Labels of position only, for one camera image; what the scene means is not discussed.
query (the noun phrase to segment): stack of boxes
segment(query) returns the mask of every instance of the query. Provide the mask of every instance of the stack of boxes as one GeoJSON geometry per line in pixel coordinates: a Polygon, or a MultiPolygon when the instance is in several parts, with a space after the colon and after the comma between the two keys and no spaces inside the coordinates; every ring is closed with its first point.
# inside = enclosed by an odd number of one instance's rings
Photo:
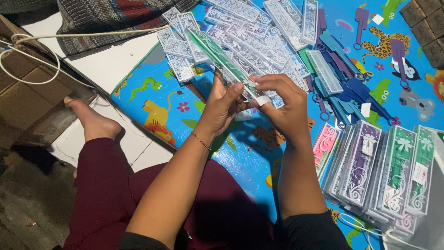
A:
{"type": "Polygon", "coordinates": [[[432,67],[444,68],[444,0],[410,0],[400,12],[432,67]]]}

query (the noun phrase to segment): gold bracelet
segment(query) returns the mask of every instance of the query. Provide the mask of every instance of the gold bracelet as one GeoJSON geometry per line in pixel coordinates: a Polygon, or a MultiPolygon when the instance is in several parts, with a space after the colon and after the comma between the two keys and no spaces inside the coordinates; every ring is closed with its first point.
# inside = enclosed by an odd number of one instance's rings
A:
{"type": "Polygon", "coordinates": [[[205,143],[199,138],[199,136],[197,136],[197,134],[194,133],[194,131],[191,131],[191,134],[194,135],[194,137],[196,137],[196,138],[200,141],[200,143],[202,143],[202,145],[204,145],[209,151],[211,151],[210,147],[207,146],[207,145],[206,145],[206,144],[205,144],[205,143]]]}

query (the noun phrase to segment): woman's left hand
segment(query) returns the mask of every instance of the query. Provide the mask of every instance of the woman's left hand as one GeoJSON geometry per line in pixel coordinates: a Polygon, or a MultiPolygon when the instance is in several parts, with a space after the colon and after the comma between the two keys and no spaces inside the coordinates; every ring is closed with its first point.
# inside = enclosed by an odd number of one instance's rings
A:
{"type": "Polygon", "coordinates": [[[222,73],[215,70],[213,88],[195,130],[204,130],[214,139],[221,135],[238,112],[253,106],[242,96],[244,84],[238,82],[227,90],[223,85],[222,73]]]}

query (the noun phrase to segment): black sleeve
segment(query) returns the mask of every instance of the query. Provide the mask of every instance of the black sleeve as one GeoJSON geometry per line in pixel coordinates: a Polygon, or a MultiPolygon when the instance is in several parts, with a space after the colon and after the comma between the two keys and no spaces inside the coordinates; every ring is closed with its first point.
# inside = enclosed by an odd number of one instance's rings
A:
{"type": "Polygon", "coordinates": [[[168,250],[168,248],[165,244],[153,238],[125,232],[117,250],[168,250]]]}
{"type": "Polygon", "coordinates": [[[290,216],[282,224],[290,250],[352,250],[331,211],[290,216]]]}

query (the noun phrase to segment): bare foot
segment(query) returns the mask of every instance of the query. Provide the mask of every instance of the bare foot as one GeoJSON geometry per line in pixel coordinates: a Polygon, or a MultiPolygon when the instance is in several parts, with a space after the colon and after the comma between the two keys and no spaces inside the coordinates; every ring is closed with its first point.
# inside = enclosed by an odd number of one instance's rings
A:
{"type": "Polygon", "coordinates": [[[74,110],[82,123],[85,130],[85,142],[102,137],[114,140],[122,129],[118,122],[100,115],[81,100],[65,97],[63,101],[67,107],[74,110]]]}

